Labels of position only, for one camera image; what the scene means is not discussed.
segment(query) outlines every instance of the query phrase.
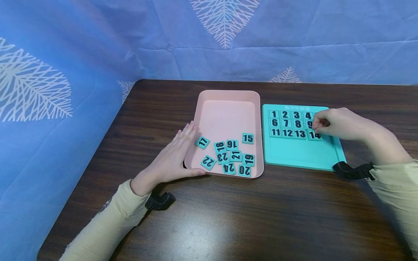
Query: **left hand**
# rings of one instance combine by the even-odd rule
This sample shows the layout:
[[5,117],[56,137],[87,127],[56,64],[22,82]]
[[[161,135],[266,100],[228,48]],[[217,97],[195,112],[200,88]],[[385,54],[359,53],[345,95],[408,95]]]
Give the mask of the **left hand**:
[[205,175],[206,172],[203,169],[183,167],[186,152],[194,143],[195,134],[194,121],[186,124],[182,131],[178,130],[173,140],[158,154],[151,165],[131,181],[132,191],[139,196],[145,196],[159,183]]

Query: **teal number tile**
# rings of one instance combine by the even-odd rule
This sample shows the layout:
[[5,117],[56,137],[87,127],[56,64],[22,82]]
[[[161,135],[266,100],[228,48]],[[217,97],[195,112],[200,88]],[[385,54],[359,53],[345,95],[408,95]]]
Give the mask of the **teal number tile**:
[[195,144],[196,144],[196,146],[198,146],[199,148],[204,150],[204,149],[206,149],[206,147],[208,146],[209,143],[210,143],[210,140],[201,136],[200,138],[198,138],[198,140],[196,141]]
[[290,119],[291,117],[290,111],[280,111],[280,118]]
[[281,137],[281,129],[280,128],[272,128],[270,127],[270,137],[278,138]]
[[269,118],[279,118],[280,112],[279,111],[268,111]]
[[238,176],[251,177],[251,166],[239,164]]
[[293,128],[304,129],[303,120],[294,119],[292,123],[293,123]]
[[237,173],[235,169],[235,164],[233,162],[222,164],[222,171],[224,174],[235,175]]
[[312,129],[312,121],[305,121],[305,128]]
[[246,144],[254,144],[254,134],[252,133],[243,133],[242,142]]
[[225,142],[216,142],[213,144],[213,147],[215,148],[215,153],[227,151]]
[[280,124],[283,128],[292,128],[292,120],[291,119],[280,119]]
[[270,127],[280,127],[280,119],[268,119]]
[[231,150],[229,160],[233,162],[242,162],[242,152],[240,150]]
[[293,129],[282,128],[282,138],[292,139],[294,136]]
[[216,159],[219,165],[229,162],[228,152],[217,153]]
[[302,112],[302,115],[303,115],[303,118],[306,119],[306,120],[310,120],[310,121],[314,120],[313,112],[304,111],[304,112]]
[[200,165],[207,168],[208,170],[211,170],[213,166],[215,165],[216,159],[206,155],[205,158],[202,160]]
[[295,139],[307,139],[305,129],[293,129],[293,137]]
[[238,150],[238,140],[227,139],[227,150]]
[[244,165],[255,166],[255,156],[253,154],[242,154],[242,163]]
[[313,140],[313,141],[321,141],[321,140],[322,140],[321,135],[320,135],[320,134],[315,133],[315,131],[313,131],[313,130],[308,130],[307,132],[308,132],[307,136],[308,136],[308,139],[309,139],[309,140]]

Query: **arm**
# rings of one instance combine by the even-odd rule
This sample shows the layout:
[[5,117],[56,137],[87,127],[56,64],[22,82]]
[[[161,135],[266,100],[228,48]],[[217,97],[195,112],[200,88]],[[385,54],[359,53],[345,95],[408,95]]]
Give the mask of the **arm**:
[[126,234],[139,224],[147,209],[145,203],[161,182],[204,175],[202,169],[184,169],[183,161],[196,134],[194,122],[179,130],[174,139],[146,169],[119,186],[112,199],[68,245],[61,261],[109,260]]
[[418,259],[418,162],[389,130],[346,109],[328,109],[315,114],[316,133],[365,143],[374,158],[368,183],[395,213],[414,258]]

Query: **black wrist strap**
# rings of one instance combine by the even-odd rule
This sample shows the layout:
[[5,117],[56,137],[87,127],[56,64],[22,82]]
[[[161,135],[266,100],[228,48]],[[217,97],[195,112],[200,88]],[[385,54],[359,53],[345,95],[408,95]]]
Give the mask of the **black wrist strap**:
[[166,210],[174,201],[176,201],[176,198],[169,192],[164,193],[162,196],[151,194],[145,203],[145,207],[149,210]]
[[364,178],[375,180],[375,178],[370,174],[370,170],[373,168],[373,164],[371,162],[353,169],[344,161],[340,161],[332,168],[337,173],[337,176],[346,180],[360,180]]

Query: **hand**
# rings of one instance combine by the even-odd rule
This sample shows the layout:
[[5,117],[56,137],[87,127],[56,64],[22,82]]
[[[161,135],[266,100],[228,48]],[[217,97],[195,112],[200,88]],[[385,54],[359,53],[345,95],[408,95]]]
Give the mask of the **hand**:
[[372,152],[376,165],[414,162],[393,133],[347,108],[315,113],[312,128],[315,133],[364,142]]
[[159,183],[205,175],[206,172],[203,169],[185,169],[183,167],[186,152],[194,143],[195,134],[194,121],[186,124],[182,131],[178,130],[174,139],[158,154],[151,165],[131,181],[133,192],[139,196],[145,196]]
[[366,142],[370,135],[389,132],[378,123],[363,118],[347,108],[328,109],[315,113],[312,128],[315,133],[362,142]]

